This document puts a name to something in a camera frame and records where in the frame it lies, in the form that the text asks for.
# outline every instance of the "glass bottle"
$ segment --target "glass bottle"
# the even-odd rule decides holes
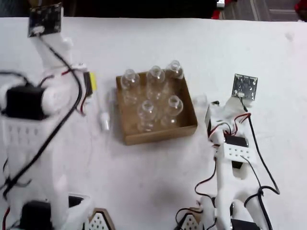
[[[126,105],[136,104],[140,94],[140,77],[132,69],[125,71],[120,79],[123,97]]]
[[[183,79],[183,69],[177,60],[173,60],[165,69],[168,94],[179,94]]]
[[[146,74],[147,98],[152,101],[157,101],[163,98],[165,90],[165,73],[158,67],[153,66]]]
[[[144,101],[138,107],[138,130],[140,132],[151,132],[154,129],[155,117],[157,115],[156,106],[150,101]]]
[[[161,118],[161,125],[163,127],[175,127],[177,123],[177,116],[182,112],[182,110],[182,100],[176,95],[170,96],[164,111],[165,113]]]

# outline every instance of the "circuit board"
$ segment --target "circuit board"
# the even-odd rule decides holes
[[[35,7],[30,10],[28,37],[61,32],[62,4]]]
[[[235,74],[232,96],[254,101],[257,83],[258,78]]]

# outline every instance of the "brown cardboard box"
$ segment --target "brown cardboard box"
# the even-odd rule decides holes
[[[141,80],[141,100],[145,100],[146,72],[139,73],[139,75]],[[161,126],[160,121],[158,121],[152,132],[140,133],[137,129],[137,123],[139,122],[137,106],[125,105],[123,101],[120,77],[121,76],[116,77],[118,106],[124,141],[127,145],[180,138],[194,134],[197,128],[197,119],[185,78],[183,78],[181,81],[180,92],[178,93],[179,98],[183,102],[183,111],[177,118],[177,127],[165,129]]]

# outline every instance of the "wire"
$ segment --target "wire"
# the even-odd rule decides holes
[[[187,208],[187,207],[184,207],[184,208],[179,209],[178,212],[176,213],[175,220],[176,220],[177,226],[180,227],[180,230],[183,230],[183,229],[182,229],[181,226],[179,226],[179,222],[178,222],[178,220],[177,220],[177,216],[178,216],[179,212],[184,211],[184,210],[187,210],[187,211],[190,211],[190,212],[194,212],[194,213],[197,213],[197,214],[203,213],[203,210],[202,210],[202,211],[197,211],[197,210],[193,210],[193,209]]]
[[[246,106],[245,106],[244,103],[243,103],[243,99],[242,99],[241,97],[239,97],[239,99],[240,99],[240,102],[241,102],[241,104],[242,104],[242,106],[243,106],[244,111],[245,111],[245,112],[248,112],[248,109],[246,108]],[[269,229],[269,230],[272,230],[273,227],[272,227],[272,224],[271,224],[269,215],[268,215],[268,213],[267,213],[267,211],[266,211],[266,209],[265,209],[265,206],[264,206],[264,204],[263,204],[263,201],[262,201],[263,190],[264,190],[264,189],[270,189],[271,191],[273,191],[274,193],[276,193],[276,194],[278,194],[278,195],[280,194],[280,191],[279,191],[279,188],[278,188],[278,186],[277,186],[277,183],[275,182],[275,180],[274,180],[274,178],[273,178],[273,176],[272,176],[270,170],[268,169],[268,167],[267,167],[266,163],[264,162],[264,159],[263,159],[263,157],[262,157],[262,155],[261,155],[261,153],[260,153],[260,150],[259,150],[259,147],[258,147],[258,143],[257,143],[257,140],[256,140],[255,131],[254,131],[253,124],[252,124],[252,122],[251,122],[250,116],[248,117],[248,122],[249,122],[249,126],[250,126],[250,129],[251,129],[252,135],[253,135],[253,139],[254,139],[254,142],[255,142],[255,146],[256,146],[256,149],[257,149],[257,153],[258,153],[258,155],[259,155],[259,157],[260,157],[260,160],[261,160],[261,162],[262,162],[262,164],[263,164],[265,170],[267,171],[267,173],[268,173],[268,175],[269,175],[269,177],[270,177],[272,183],[274,184],[275,189],[272,188],[272,187],[270,187],[270,186],[260,186],[260,188],[258,189],[258,192],[257,192],[256,194],[250,196],[249,198],[247,198],[247,200],[244,202],[244,205],[246,206],[247,202],[248,202],[251,198],[255,197],[255,195],[257,195],[258,201],[259,201],[259,204],[260,204],[260,207],[261,207],[261,210],[262,210],[262,212],[263,212],[263,215],[264,215],[265,220],[266,220],[267,225],[268,225],[268,229]]]
[[[20,220],[16,220],[11,226],[7,227],[6,230],[11,230],[11,229],[15,229],[15,228],[19,228],[18,223],[20,223]]]
[[[49,145],[49,143],[52,141],[52,139],[55,137],[55,135],[59,132],[59,130],[62,128],[62,126],[65,124],[65,122],[68,120],[68,118],[71,116],[71,114],[73,113],[73,111],[75,110],[75,108],[77,108],[78,104],[80,103],[80,100],[82,98],[82,87],[81,87],[81,83],[77,77],[77,75],[75,74],[74,70],[70,67],[70,65],[67,63],[67,61],[64,60],[64,58],[58,54],[47,42],[45,42],[43,40],[43,38],[39,35],[38,39],[40,39],[42,41],[42,43],[54,54],[54,56],[59,59],[61,62],[63,62],[63,64],[72,72],[72,75],[74,77],[74,79],[77,82],[78,85],[78,96],[77,99],[75,101],[75,103],[73,104],[73,106],[71,107],[71,109],[67,112],[67,114],[64,116],[64,118],[61,120],[61,122],[55,127],[55,129],[51,132],[51,134],[49,135],[49,137],[46,139],[46,141],[44,142],[44,144],[41,146],[41,148],[39,149],[39,151],[37,152],[37,154],[32,158],[32,160],[26,165],[24,166],[13,178],[12,180],[7,184],[7,188],[4,190],[3,192],[3,197],[7,200],[7,193],[14,187],[14,185],[16,185],[16,183],[18,182],[18,180],[20,179],[20,177],[22,177],[28,170],[29,168],[40,158],[40,156],[43,154],[44,150],[47,148],[47,146]]]
[[[245,111],[245,112],[248,112],[248,109],[247,109],[246,106],[243,104],[243,100],[242,100],[241,97],[240,97],[240,101],[241,101],[241,103],[242,103],[242,105],[243,105],[244,111]],[[256,146],[257,153],[258,153],[258,155],[259,155],[259,157],[260,157],[260,160],[261,160],[261,162],[262,162],[262,164],[263,164],[265,170],[267,171],[267,173],[268,173],[270,179],[272,180],[272,183],[274,184],[274,187],[275,187],[275,191],[274,191],[274,192],[275,192],[276,194],[280,194],[280,191],[279,191],[279,188],[278,188],[278,186],[277,186],[277,183],[275,182],[275,180],[274,180],[274,178],[273,178],[273,176],[272,176],[270,170],[268,169],[268,167],[267,167],[266,163],[264,162],[264,159],[263,159],[263,157],[262,157],[262,155],[261,155],[261,153],[260,153],[260,150],[259,150],[259,147],[258,147],[258,143],[257,143],[257,140],[256,140],[255,131],[254,131],[253,124],[252,124],[252,122],[251,122],[250,116],[248,117],[248,122],[249,122],[249,126],[250,126],[250,129],[251,129],[251,133],[252,133],[252,135],[253,135],[253,139],[254,139],[254,142],[255,142],[255,146]]]
[[[207,228],[207,230],[209,230],[209,229],[213,228],[213,227],[216,225],[216,221],[217,221],[217,218],[215,218],[214,223],[213,223],[213,224],[212,224],[210,227],[208,227],[208,228]]]
[[[67,71],[65,71],[65,72],[62,72],[62,73],[61,73],[61,76],[64,76],[64,75],[66,75],[66,74],[68,74],[68,73],[70,73],[70,70],[67,70]],[[41,80],[41,82],[40,82],[37,86],[38,86],[38,87],[42,87],[43,83],[44,83],[46,80],[52,79],[52,78],[54,78],[54,75],[50,75],[50,76],[47,76],[47,77],[43,78],[43,79]],[[85,100],[86,100],[86,98],[87,98],[86,95],[87,95],[87,91],[86,91],[86,93],[85,93],[85,95],[84,95],[84,98],[83,98],[83,100],[82,100],[82,102],[81,102],[80,110],[76,108],[76,111],[77,111],[78,113],[80,113],[82,116],[86,116],[86,114],[85,114],[84,111],[83,111],[84,103],[85,103]]]
[[[13,71],[13,70],[0,70],[0,75],[14,75],[18,78],[22,78],[27,84],[31,84],[29,79],[25,75],[23,75],[22,73]]]
[[[254,172],[254,174],[255,174],[255,177],[256,177],[256,179],[257,179],[257,181],[258,181],[259,187],[261,187],[260,180],[259,180],[259,178],[258,178],[258,176],[257,176],[257,174],[256,174],[256,172],[255,172],[255,170],[254,170],[254,167],[251,165],[251,163],[249,162],[248,159],[246,159],[246,158],[243,157],[242,155],[241,155],[241,157],[242,157],[244,160],[246,160],[246,161],[248,162],[248,164],[250,165],[251,169],[253,170],[253,172]]]
[[[235,136],[236,133],[238,132],[238,126],[237,126],[237,124],[236,124],[236,120],[237,120],[238,118],[240,118],[240,117],[246,116],[246,117],[240,122],[240,123],[242,123],[242,122],[245,121],[245,119],[246,119],[247,117],[249,117],[250,115],[251,115],[251,113],[246,113],[246,114],[241,114],[241,115],[235,117],[235,119],[234,119],[235,131],[234,131],[234,133],[232,133],[232,134],[230,134],[230,135]]]
[[[6,218],[8,217],[10,210],[11,210],[11,208],[8,207],[7,210],[4,213],[3,220],[2,220],[2,230],[6,230]]]
[[[211,176],[210,176],[208,179],[203,180],[203,181],[200,181],[199,183],[197,183],[197,185],[194,187],[194,191],[195,191],[195,192],[196,192],[196,194],[198,194],[198,195],[201,195],[201,196],[207,196],[207,197],[209,197],[209,198],[211,199],[212,203],[213,203],[213,206],[215,207],[215,204],[214,204],[213,198],[212,198],[210,195],[205,194],[205,193],[200,193],[200,192],[197,192],[197,187],[198,187],[199,185],[201,185],[201,184],[203,184],[203,183],[206,183],[206,182],[210,181],[210,180],[211,180],[211,179],[214,177],[215,172],[216,172],[216,165],[217,165],[216,158],[214,158],[214,161],[215,161],[215,166],[214,166],[214,171],[213,171],[213,174],[212,174],[212,175],[211,175]]]
[[[10,179],[10,176],[6,176],[5,175],[5,168],[6,168],[6,166],[7,166],[7,164],[8,164],[8,158],[5,160],[5,162],[4,162],[4,164],[3,164],[3,167],[2,167],[2,173],[3,173],[3,175],[4,175],[4,177],[5,177],[5,183],[0,187],[0,190],[2,189],[2,188],[4,188],[5,187],[5,185],[6,184],[8,184],[10,181],[11,181],[11,179]],[[30,183],[31,183],[31,181],[32,181],[32,179],[30,179],[27,183],[25,183],[25,184],[22,184],[22,183],[16,183],[16,186],[17,187],[22,187],[22,188],[24,188],[24,187],[27,187]]]
[[[226,123],[226,122],[222,122],[222,123],[219,123],[216,127],[214,127],[214,128],[210,131],[208,138],[210,138],[210,136],[215,132],[215,130],[216,130],[219,126],[222,126],[222,125],[227,125],[227,126],[228,126],[228,129],[229,129],[229,133],[232,133],[232,132],[231,132],[230,125],[229,125],[228,123]]]
[[[43,78],[43,79],[41,80],[41,82],[40,82],[37,86],[38,86],[38,87],[42,87],[42,85],[44,84],[44,82],[45,82],[46,80],[48,80],[48,79],[51,79],[51,78],[54,78],[54,76],[53,76],[53,75],[50,75],[50,76],[47,76],[47,77]]]

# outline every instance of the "gray floor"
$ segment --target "gray floor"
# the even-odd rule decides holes
[[[249,21],[297,21],[294,6],[299,0],[237,0],[226,5],[221,19]]]

